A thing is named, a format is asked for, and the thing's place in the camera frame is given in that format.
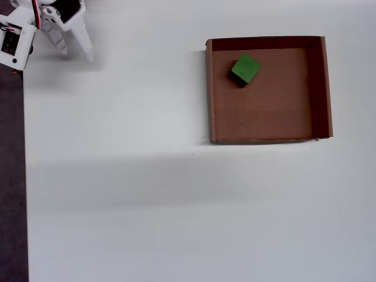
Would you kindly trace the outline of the white long fixed gripper finger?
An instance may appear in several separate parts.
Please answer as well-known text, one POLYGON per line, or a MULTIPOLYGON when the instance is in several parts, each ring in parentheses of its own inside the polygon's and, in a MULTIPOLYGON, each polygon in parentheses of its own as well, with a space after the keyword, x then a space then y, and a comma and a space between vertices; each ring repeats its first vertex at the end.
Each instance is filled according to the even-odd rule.
POLYGON ((94 60, 94 52, 92 41, 86 29, 84 22, 74 22, 64 24, 68 38, 75 45, 79 53, 85 58, 89 63, 94 60))

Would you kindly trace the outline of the white short moving gripper finger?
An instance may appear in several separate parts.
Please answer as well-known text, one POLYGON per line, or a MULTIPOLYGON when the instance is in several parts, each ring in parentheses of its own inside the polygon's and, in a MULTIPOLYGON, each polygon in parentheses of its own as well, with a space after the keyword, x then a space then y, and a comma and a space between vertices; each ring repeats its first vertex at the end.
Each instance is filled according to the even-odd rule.
POLYGON ((39 7, 41 15, 41 32, 50 43, 63 55, 68 54, 68 47, 63 38, 62 30, 58 23, 66 21, 66 10, 60 5, 41 5, 39 7))

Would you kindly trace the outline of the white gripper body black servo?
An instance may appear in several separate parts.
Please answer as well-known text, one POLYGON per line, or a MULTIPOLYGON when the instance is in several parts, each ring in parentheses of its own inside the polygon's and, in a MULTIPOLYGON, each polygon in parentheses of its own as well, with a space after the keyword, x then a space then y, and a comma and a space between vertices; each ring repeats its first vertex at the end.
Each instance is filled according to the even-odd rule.
POLYGON ((71 30, 86 12, 85 2, 79 0, 38 1, 38 4, 43 21, 62 31, 71 30))

